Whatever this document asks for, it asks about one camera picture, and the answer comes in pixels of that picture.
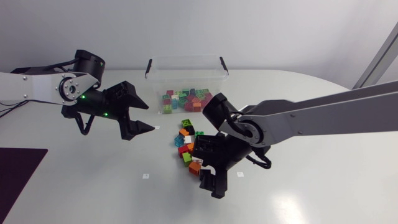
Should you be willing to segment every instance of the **cube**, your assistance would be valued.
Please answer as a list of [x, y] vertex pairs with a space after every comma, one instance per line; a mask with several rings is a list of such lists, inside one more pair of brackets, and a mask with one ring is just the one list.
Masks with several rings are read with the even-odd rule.
[[185, 93], [188, 96], [189, 95], [189, 89], [183, 89], [182, 93]]
[[164, 114], [172, 113], [172, 105], [163, 105], [163, 113]]
[[191, 111], [192, 112], [193, 111], [193, 103], [186, 102], [184, 108], [185, 108], [186, 111]]
[[181, 108], [184, 108], [185, 107], [185, 104], [188, 102], [188, 100], [186, 100], [186, 99], [179, 99], [179, 101], [178, 101], [178, 106], [179, 107], [181, 107]]
[[182, 134], [183, 136], [189, 136], [189, 132], [185, 130], [185, 128], [182, 128], [179, 133]]
[[194, 95], [188, 95], [186, 99], [187, 99], [188, 101], [192, 101], [192, 100], [195, 99], [195, 98], [196, 98], [196, 97], [195, 97]]
[[193, 174], [197, 177], [199, 176], [200, 168], [201, 168], [201, 165], [199, 163], [191, 162], [188, 167], [189, 167], [189, 172], [191, 174]]
[[184, 136], [184, 143], [191, 144], [195, 142], [195, 136]]
[[172, 104], [172, 99], [164, 99], [163, 100], [163, 105], [171, 105]]
[[192, 123], [189, 119], [185, 119], [181, 121], [181, 125], [183, 128], [188, 127], [188, 126], [192, 126]]
[[172, 109], [177, 109], [178, 103], [176, 99], [172, 99]]
[[194, 103], [193, 104], [193, 112], [200, 112], [201, 111], [201, 104], [200, 103]]
[[169, 96], [172, 96], [172, 95], [174, 95], [174, 91], [173, 90], [167, 90], [166, 94], [169, 95]]
[[196, 93], [195, 89], [190, 89], [189, 94], [196, 96], [197, 93]]
[[177, 147], [181, 147], [184, 145], [184, 136], [182, 134], [179, 134], [175, 139], [174, 139], [174, 144]]
[[180, 156], [180, 158], [182, 158], [182, 154], [186, 152], [189, 152], [189, 148], [187, 145], [178, 148], [178, 155]]
[[203, 131], [195, 131], [195, 138], [198, 136], [198, 135], [204, 135], [205, 133], [203, 132]]
[[188, 152], [182, 154], [182, 159], [184, 160], [185, 167], [188, 167], [189, 164], [192, 162], [192, 156]]

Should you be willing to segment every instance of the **toy block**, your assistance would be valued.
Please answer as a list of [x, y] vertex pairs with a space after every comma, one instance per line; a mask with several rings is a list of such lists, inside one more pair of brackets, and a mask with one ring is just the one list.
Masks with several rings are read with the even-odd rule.
[[192, 126], [192, 123], [189, 119], [185, 119], [181, 121], [181, 125], [183, 128], [188, 127], [188, 126]]
[[191, 126], [187, 126], [184, 129], [189, 132], [189, 135], [195, 135], [195, 128], [193, 128], [192, 125]]
[[192, 112], [193, 111], [193, 103], [186, 102], [184, 108], [185, 108], [186, 111], [191, 111]]
[[195, 89], [190, 89], [189, 94], [196, 96], [197, 93], [196, 93]]
[[179, 133], [182, 134], [183, 136], [189, 136], [189, 132], [185, 130], [185, 128], [182, 128]]
[[195, 176], [199, 176], [201, 165], [196, 162], [191, 162], [189, 164], [189, 172]]
[[198, 93], [197, 98], [204, 100], [206, 98], [206, 96], [203, 93]]
[[186, 99], [179, 99], [178, 106], [184, 108], [185, 104], [188, 102]]
[[184, 136], [184, 143], [191, 144], [195, 142], [195, 136]]
[[188, 101], [192, 101], [193, 99], [195, 99], [196, 97], [194, 95], [188, 95], [187, 96], [187, 100]]
[[169, 96], [172, 96], [172, 95], [174, 95], [174, 91], [173, 90], [167, 90], [166, 94], [169, 95]]
[[163, 113], [164, 114], [172, 113], [172, 105], [163, 105]]
[[185, 93], [181, 93], [181, 94], [179, 94], [179, 96], [178, 96], [178, 98], [181, 100], [181, 99], [185, 99], [187, 97], [187, 94], [185, 94]]
[[172, 109], [177, 109], [178, 103], [176, 99], [172, 99]]
[[189, 89], [183, 89], [182, 93], [185, 93], [188, 96], [189, 95]]
[[194, 147], [193, 143], [187, 144], [186, 146], [188, 147], [188, 152], [190, 154], [192, 154], [193, 153], [193, 147]]
[[203, 132], [203, 131], [195, 131], [195, 138], [198, 136], [198, 135], [204, 135], [205, 133]]
[[193, 112], [200, 112], [201, 111], [201, 104], [200, 103], [194, 103], [193, 104]]
[[171, 105], [172, 104], [172, 99], [164, 99], [163, 100], [163, 105]]
[[211, 94], [211, 93], [205, 93], [205, 96], [206, 96], [206, 100], [211, 100], [212, 99], [212, 97], [213, 97], [213, 95]]
[[175, 139], [174, 139], [174, 144], [177, 147], [181, 147], [184, 145], [184, 136], [182, 134], [179, 134]]
[[184, 152], [182, 154], [182, 159], [184, 160], [185, 167], [188, 167], [189, 164], [192, 162], [192, 156], [191, 156], [191, 154], [189, 154], [187, 152]]
[[180, 156], [180, 158], [182, 158], [182, 154], [186, 152], [189, 152], [189, 148], [187, 145], [178, 148], [178, 155]]
[[192, 99], [191, 101], [192, 101], [192, 103], [200, 103], [201, 100], [200, 100], [199, 98], [196, 98], [196, 97], [195, 97], [195, 98]]

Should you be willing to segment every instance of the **blue cube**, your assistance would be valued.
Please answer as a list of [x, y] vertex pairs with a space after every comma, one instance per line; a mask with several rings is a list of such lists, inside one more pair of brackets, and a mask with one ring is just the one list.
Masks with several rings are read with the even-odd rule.
[[172, 108], [177, 109], [177, 107], [178, 107], [177, 99], [172, 99]]
[[177, 147], [181, 147], [184, 145], [184, 136], [182, 134], [179, 134], [175, 139], [174, 143]]

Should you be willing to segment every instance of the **black cable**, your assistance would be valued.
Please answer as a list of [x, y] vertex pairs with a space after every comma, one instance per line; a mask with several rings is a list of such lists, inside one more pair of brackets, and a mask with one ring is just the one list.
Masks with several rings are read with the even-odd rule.
[[54, 65], [49, 65], [49, 66], [44, 67], [43, 71], [50, 70], [52, 68], [60, 68], [60, 67], [64, 67], [64, 66], [67, 66], [67, 65], [71, 65], [73, 63], [76, 63], [77, 61], [79, 61], [79, 59], [75, 58], [73, 60], [70, 60], [69, 62], [62, 62], [62, 63], [57, 63], [57, 64], [54, 64]]

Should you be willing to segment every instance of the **orange cube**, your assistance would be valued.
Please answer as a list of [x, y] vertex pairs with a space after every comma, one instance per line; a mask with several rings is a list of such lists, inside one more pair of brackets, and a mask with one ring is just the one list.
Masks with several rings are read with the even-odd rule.
[[189, 164], [189, 172], [197, 177], [199, 176], [200, 168], [201, 165], [199, 163], [191, 162], [191, 164]]

